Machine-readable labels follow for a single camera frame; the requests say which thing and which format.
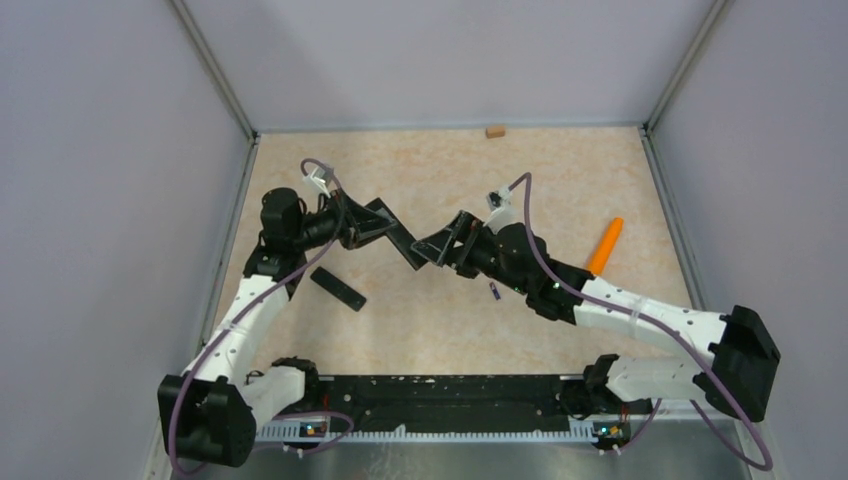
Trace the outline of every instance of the white wall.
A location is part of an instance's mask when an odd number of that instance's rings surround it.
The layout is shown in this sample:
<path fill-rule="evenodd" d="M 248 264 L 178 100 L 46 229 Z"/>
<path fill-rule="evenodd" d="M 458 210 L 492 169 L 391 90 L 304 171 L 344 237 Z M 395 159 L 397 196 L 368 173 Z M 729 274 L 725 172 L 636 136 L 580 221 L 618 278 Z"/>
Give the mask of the white wall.
<path fill-rule="evenodd" d="M 139 478 L 246 157 L 165 1 L 0 6 L 0 478 Z"/>
<path fill-rule="evenodd" d="M 844 0 L 736 2 L 658 132 L 712 306 L 757 309 L 783 353 L 796 478 L 845 477 L 846 45 Z"/>
<path fill-rule="evenodd" d="M 641 123 L 712 0 L 190 0 L 258 130 Z"/>

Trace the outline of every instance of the orange handle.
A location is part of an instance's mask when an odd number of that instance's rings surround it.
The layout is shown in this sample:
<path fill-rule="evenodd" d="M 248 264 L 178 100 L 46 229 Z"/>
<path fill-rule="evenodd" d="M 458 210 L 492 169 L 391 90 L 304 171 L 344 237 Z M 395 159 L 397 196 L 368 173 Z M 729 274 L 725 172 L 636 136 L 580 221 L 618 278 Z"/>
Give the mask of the orange handle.
<path fill-rule="evenodd" d="M 618 236 L 621 234 L 622 226 L 624 226 L 624 220 L 616 217 L 607 227 L 604 237 L 601 238 L 601 243 L 598 244 L 595 254 L 592 255 L 592 259 L 589 260 L 589 265 L 586 267 L 594 275 L 600 275 L 604 271 L 612 249 L 615 247 L 615 242 L 618 241 Z"/>

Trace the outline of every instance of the marble-patterned surface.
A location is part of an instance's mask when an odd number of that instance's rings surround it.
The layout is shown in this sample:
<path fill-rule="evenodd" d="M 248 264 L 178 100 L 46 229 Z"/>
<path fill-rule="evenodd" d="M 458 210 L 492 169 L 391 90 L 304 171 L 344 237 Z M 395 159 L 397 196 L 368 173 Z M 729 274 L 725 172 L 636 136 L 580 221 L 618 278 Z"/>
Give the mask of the marble-patterned surface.
<path fill-rule="evenodd" d="M 680 266 L 636 128 L 509 129 L 263 135 L 225 280 L 218 320 L 233 296 L 260 229 L 262 195 L 290 186 L 315 200 L 298 163 L 331 163 L 361 204 L 380 196 L 416 237 L 459 209 L 481 218 L 485 194 L 529 170 L 536 234 L 561 261 L 585 265 L 608 222 L 624 230 L 604 277 L 623 288 L 688 305 Z M 514 205 L 520 209 L 520 195 Z M 305 279 L 260 347 L 255 366 L 297 355 L 328 374 L 574 373 L 604 353 L 662 352 L 600 330 L 550 322 L 483 276 L 460 278 L 427 265 L 414 272 L 386 239 L 340 246 L 320 262 L 368 298 L 354 312 Z"/>

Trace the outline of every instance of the small blue object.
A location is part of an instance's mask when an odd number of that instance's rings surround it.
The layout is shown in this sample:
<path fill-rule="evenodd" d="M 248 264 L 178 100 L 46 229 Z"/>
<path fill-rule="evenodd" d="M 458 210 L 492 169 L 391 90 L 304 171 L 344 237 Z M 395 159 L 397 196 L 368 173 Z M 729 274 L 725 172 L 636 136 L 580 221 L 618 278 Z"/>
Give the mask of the small blue object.
<path fill-rule="evenodd" d="M 495 296 L 495 300 L 500 300 L 501 292 L 498 291 L 498 287 L 495 286 L 495 282 L 489 282 L 489 288 L 492 290 L 492 295 Z"/>

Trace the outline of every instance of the small wooden block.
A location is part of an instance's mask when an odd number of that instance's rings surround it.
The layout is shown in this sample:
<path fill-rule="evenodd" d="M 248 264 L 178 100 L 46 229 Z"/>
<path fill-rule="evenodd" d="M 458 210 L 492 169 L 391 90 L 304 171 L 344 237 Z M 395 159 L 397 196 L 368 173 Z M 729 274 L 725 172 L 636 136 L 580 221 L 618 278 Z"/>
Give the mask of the small wooden block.
<path fill-rule="evenodd" d="M 486 138 L 498 138 L 506 135 L 505 125 L 492 125 L 486 128 Z"/>

